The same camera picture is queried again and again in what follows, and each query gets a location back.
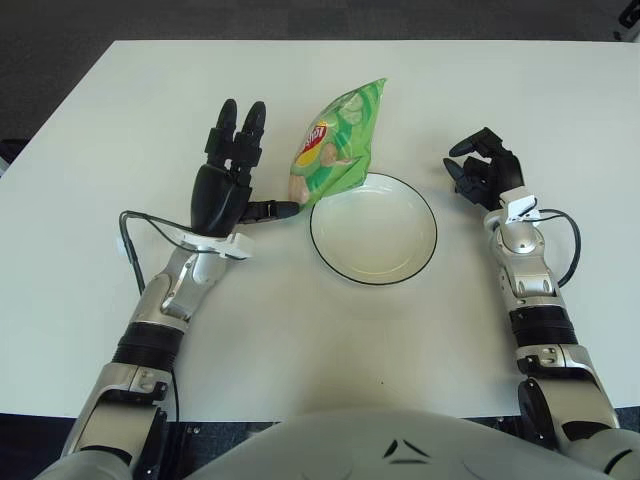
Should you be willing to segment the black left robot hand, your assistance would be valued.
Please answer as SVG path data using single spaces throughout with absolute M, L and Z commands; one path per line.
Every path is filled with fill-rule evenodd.
M 250 200 L 252 170 L 262 154 L 266 105 L 257 101 L 241 129 L 236 128 L 237 104 L 225 101 L 205 146 L 191 197 L 191 229 L 202 236 L 223 238 L 238 224 L 270 222 L 300 212 L 295 201 Z

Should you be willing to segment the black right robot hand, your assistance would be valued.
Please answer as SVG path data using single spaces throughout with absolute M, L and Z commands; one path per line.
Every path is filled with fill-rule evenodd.
M 454 145 L 443 159 L 455 192 L 487 210 L 500 208 L 500 195 L 524 185 L 518 158 L 484 127 Z

